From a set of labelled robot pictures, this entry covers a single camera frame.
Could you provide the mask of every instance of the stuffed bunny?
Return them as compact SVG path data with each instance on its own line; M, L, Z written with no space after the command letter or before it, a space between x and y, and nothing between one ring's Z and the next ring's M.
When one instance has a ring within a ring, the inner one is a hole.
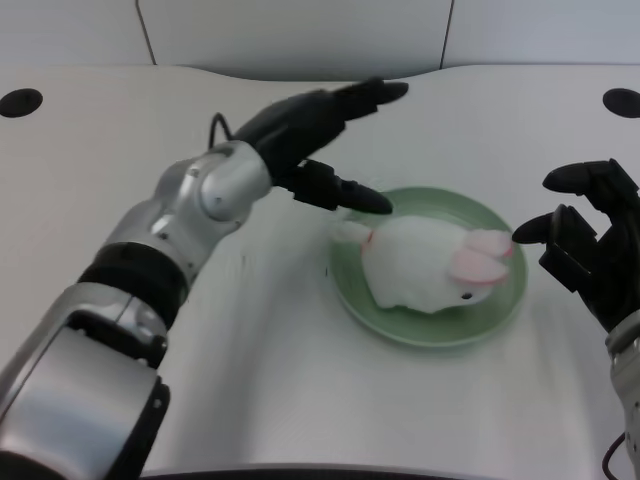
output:
M473 305L509 273L499 259L511 254L511 236L498 230L468 231L444 220L406 216L375 230L342 222L332 236L361 245L364 274L381 308L434 313Z

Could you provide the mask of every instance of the green plate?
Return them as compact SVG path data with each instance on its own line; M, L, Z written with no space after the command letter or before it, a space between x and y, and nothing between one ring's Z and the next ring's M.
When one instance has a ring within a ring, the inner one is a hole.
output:
M419 215L439 218L462 227L511 231L484 205L457 193L437 188L404 188L386 192L394 206L393 217ZM375 227L385 216L354 212L349 220ZM349 311L376 332L399 342L424 347L452 347L480 340L507 324L517 313L527 285L527 265L522 249L514 245L507 260L509 277L496 286L484 302L451 307L433 314L404 307L379 308L369 291L360 247L334 243L330 269L338 292Z

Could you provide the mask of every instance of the pink bunny ear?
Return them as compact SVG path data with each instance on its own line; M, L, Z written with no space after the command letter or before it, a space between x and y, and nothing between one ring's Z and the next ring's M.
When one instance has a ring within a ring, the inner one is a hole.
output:
M513 251L511 235L500 230L472 230L467 234L464 244L471 250L495 258L509 256Z
M461 248L453 254L449 274L456 280L477 285L493 285L509 273L505 265L483 253Z

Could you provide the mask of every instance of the table surface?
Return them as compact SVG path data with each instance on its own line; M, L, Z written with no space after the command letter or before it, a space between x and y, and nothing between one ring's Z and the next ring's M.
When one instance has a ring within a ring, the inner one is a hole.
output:
M604 231L585 199L541 187L556 166L613 157L640 179L640 120L602 105L610 88L640 89L640 67L463 67L408 81L405 99L315 158L377 188L466 194L513 227L568 202ZM0 69L0 95L44 95L34 114L0 118L0 365L160 174L205 149L213 113L237 128L327 86L179 67ZM274 190L220 244L170 334L160 370L172 404L148 471L331 462L601 478L624 428L605 333L537 265L541 247L526 250L529 289L509 328L472 348L405 348L354 321L325 276L337 215Z

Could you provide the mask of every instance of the bunny ear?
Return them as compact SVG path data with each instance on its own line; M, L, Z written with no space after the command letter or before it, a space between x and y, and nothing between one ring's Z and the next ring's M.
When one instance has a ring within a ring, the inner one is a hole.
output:
M472 230L464 239L467 248L492 257L509 256L513 251L511 235L500 230Z
M483 253L461 248L453 254L449 274L456 280L476 285L493 285L504 280L508 268Z
M355 222L340 222L331 230L331 238L336 242L365 243L370 240L373 230Z

